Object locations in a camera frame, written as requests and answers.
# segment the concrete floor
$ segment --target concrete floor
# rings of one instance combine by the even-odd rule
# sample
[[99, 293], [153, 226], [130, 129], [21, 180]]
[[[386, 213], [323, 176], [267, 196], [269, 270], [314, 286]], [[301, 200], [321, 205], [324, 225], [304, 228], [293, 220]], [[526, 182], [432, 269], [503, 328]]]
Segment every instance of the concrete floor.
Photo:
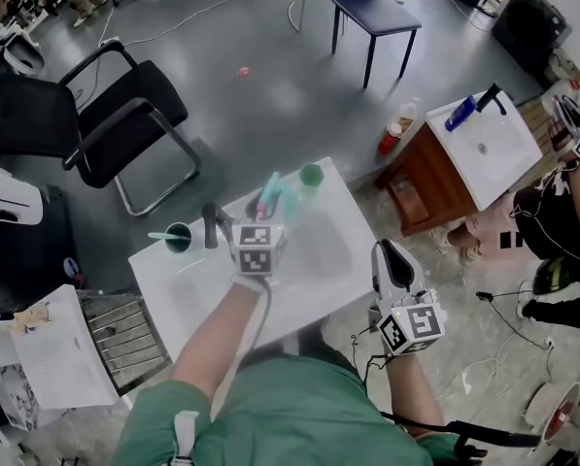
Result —
[[[122, 0], [106, 37], [123, 42], [151, 37], [192, 13], [221, 0]], [[74, 235], [89, 287], [116, 288], [134, 282], [127, 256], [149, 244], [151, 230], [198, 217], [207, 201], [224, 204], [260, 185], [273, 171], [287, 172], [308, 160], [331, 155], [347, 181], [366, 175], [387, 159], [374, 156], [382, 129], [400, 104], [420, 98], [423, 112], [499, 82], [516, 102], [539, 92], [514, 60], [447, 0], [408, 0], [406, 8], [424, 25], [417, 35], [404, 78], [395, 82], [407, 37], [378, 41], [369, 88], [361, 89], [368, 36], [349, 23], [338, 52], [330, 55], [333, 7], [329, 0], [308, 0], [301, 34], [287, 22], [290, 0], [237, 0], [194, 18], [179, 30], [129, 51], [137, 60], [153, 60], [184, 99], [190, 118], [187, 138], [203, 157], [201, 176], [183, 187], [147, 218], [130, 217], [113, 186], [85, 186], [76, 172], [64, 173], [60, 161], [19, 157], [7, 162], [14, 174], [32, 183], [52, 183], [69, 195]], [[72, 29], [68, 10], [43, 24], [33, 35], [42, 44], [48, 78], [58, 80], [97, 45], [110, 6], [79, 29]], [[242, 67], [250, 74], [237, 76]], [[125, 68], [118, 57], [102, 60], [98, 92]], [[72, 88], [91, 92], [94, 69]], [[138, 202], [149, 200], [185, 171], [182, 154], [162, 140], [127, 168], [126, 185]], [[386, 193], [371, 186], [355, 191], [365, 217], [379, 237], [399, 239], [399, 223]], [[471, 362], [494, 357], [510, 336], [509, 328], [487, 304], [474, 297], [478, 289], [504, 292], [530, 278], [534, 264], [480, 264], [463, 268], [454, 256], [443, 257], [426, 236], [402, 243], [429, 271], [449, 313], [448, 335], [421, 354], [434, 391], [440, 393]], [[496, 301], [515, 321], [514, 297]], [[353, 305], [334, 315], [325, 336], [347, 355], [350, 335], [366, 323], [365, 306]], [[580, 332], [543, 325], [525, 326], [541, 341], [548, 333], [557, 347], [551, 356], [556, 380], [580, 375]], [[369, 353], [380, 352], [374, 336], [362, 336], [360, 370]], [[507, 367], [486, 386], [493, 363], [479, 364], [458, 377], [440, 402], [447, 419], [473, 420], [510, 430], [524, 429], [521, 411], [533, 391], [547, 379], [539, 349], [514, 337], [501, 351]], [[385, 375], [372, 371], [370, 396], [389, 407]], [[105, 464], [115, 445], [127, 408], [80, 410], [48, 425], [26, 441], [47, 464], [75, 454], [89, 464]], [[485, 464], [542, 464], [549, 454], [496, 449]]]

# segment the black speaker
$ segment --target black speaker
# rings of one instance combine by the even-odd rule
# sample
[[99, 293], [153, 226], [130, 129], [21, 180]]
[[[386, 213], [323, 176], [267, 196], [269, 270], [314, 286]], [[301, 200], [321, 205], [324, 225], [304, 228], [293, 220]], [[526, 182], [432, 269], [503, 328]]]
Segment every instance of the black speaker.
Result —
[[546, 0], [510, 0], [493, 27], [493, 35], [521, 64], [541, 75], [551, 51], [570, 32], [562, 14]]

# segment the brown cabinet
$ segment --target brown cabinet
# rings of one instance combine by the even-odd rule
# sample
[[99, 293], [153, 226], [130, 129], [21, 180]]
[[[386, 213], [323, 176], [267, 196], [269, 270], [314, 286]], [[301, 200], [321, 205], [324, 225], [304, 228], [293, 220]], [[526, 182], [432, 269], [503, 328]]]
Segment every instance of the brown cabinet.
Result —
[[477, 212], [456, 167], [425, 123], [375, 183], [391, 195], [404, 236]]

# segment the blue bottle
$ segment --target blue bottle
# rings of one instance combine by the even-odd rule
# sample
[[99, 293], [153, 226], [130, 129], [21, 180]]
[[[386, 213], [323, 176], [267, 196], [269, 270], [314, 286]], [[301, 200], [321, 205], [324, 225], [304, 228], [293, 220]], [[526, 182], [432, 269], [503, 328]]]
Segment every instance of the blue bottle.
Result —
[[472, 96], [468, 97], [454, 109], [445, 121], [445, 129], [454, 131], [475, 112], [475, 109], [477, 109], [477, 101]]

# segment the faucet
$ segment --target faucet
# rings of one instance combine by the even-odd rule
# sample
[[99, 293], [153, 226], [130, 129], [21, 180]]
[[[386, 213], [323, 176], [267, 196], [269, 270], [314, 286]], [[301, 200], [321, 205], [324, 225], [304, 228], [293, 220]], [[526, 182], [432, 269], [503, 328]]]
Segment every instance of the faucet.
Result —
[[475, 110], [478, 113], [481, 113], [486, 108], [486, 106], [491, 102], [491, 100], [494, 100], [495, 103], [498, 105], [499, 110], [501, 111], [501, 115], [507, 116], [507, 112], [505, 111], [503, 104], [498, 98], [496, 98], [496, 96], [499, 94], [500, 91], [501, 87], [498, 84], [493, 83], [493, 85], [488, 89], [488, 91], [482, 95], [482, 98], [480, 98], [477, 101], [477, 107], [475, 108]]
[[230, 245], [233, 243], [233, 233], [231, 232], [233, 217], [221, 207], [212, 202], [205, 204], [201, 209], [201, 217], [203, 217], [203, 227], [205, 228], [206, 249], [215, 249], [219, 246], [216, 227], [221, 230], [222, 235]]

